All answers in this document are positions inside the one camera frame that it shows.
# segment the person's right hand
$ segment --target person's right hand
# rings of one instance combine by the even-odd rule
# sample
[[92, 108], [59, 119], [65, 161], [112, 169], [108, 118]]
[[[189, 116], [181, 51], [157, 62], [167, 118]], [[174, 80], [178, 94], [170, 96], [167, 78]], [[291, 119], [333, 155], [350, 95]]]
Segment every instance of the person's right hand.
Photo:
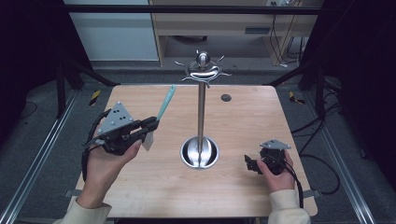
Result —
[[[293, 161], [287, 150], [285, 150], [286, 162], [293, 167]], [[262, 160], [257, 160], [257, 165], [262, 171], [265, 177], [268, 189], [270, 193], [282, 190], [282, 189], [294, 189], [294, 177], [289, 173], [288, 170], [283, 170], [280, 175], [274, 175]]]

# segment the table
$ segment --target table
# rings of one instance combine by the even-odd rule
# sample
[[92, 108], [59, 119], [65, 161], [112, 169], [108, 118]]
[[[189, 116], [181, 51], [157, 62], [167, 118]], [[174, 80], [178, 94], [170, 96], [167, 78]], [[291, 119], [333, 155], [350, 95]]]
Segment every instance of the table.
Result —
[[[107, 107], [120, 101], [134, 119], [157, 116], [169, 87], [117, 86]], [[223, 102], [222, 94], [232, 100]], [[179, 155], [197, 126], [198, 86], [177, 86], [150, 151], [141, 148], [108, 192], [109, 217], [267, 217], [271, 204], [264, 178], [248, 171], [244, 155], [258, 159], [259, 144], [272, 138], [291, 145], [294, 170], [309, 189], [275, 88], [211, 85], [206, 90], [204, 135], [219, 146], [219, 160], [206, 170], [188, 167]], [[81, 177], [77, 189], [82, 186]], [[313, 198], [304, 200], [304, 208], [310, 216], [318, 211]]]

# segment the white panel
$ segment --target white panel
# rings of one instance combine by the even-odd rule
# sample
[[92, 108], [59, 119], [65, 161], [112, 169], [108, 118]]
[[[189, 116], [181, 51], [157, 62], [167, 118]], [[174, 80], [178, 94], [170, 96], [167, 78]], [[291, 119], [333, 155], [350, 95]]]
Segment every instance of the white panel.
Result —
[[[64, 0], [65, 4], [148, 5], [147, 0]], [[158, 61], [148, 13], [70, 13], [91, 61]]]

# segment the wooden desk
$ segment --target wooden desk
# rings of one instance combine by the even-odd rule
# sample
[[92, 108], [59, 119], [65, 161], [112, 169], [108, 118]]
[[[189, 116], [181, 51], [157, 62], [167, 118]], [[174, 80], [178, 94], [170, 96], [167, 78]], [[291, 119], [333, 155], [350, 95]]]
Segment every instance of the wooden desk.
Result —
[[[134, 119], [157, 116], [169, 86], [118, 86], [107, 107], [121, 101]], [[223, 102], [220, 96], [230, 94]], [[141, 148], [129, 162], [105, 202], [110, 217], [267, 217], [268, 189], [261, 175], [248, 171], [244, 154], [260, 157], [259, 144], [276, 138], [291, 145], [294, 169], [309, 189], [276, 90], [269, 86], [216, 86], [206, 90], [205, 136], [219, 146], [219, 160], [207, 170], [184, 164], [183, 142], [197, 135], [198, 86], [177, 86], [175, 95], [154, 133], [154, 144]], [[82, 189], [82, 178], [77, 189]], [[313, 216], [313, 198], [304, 200]]]

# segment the white sleeve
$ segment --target white sleeve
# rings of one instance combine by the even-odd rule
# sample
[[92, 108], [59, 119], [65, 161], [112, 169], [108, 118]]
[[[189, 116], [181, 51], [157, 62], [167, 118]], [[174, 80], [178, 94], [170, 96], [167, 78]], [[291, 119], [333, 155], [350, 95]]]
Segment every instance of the white sleeve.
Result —
[[311, 223], [308, 213], [300, 208], [296, 191], [283, 189], [270, 195], [272, 212], [268, 224], [308, 224]]
[[87, 209], [81, 207], [76, 201], [67, 210], [63, 219], [59, 219], [54, 224], [92, 224], [105, 223], [111, 206], [103, 203], [101, 207], [95, 209]]

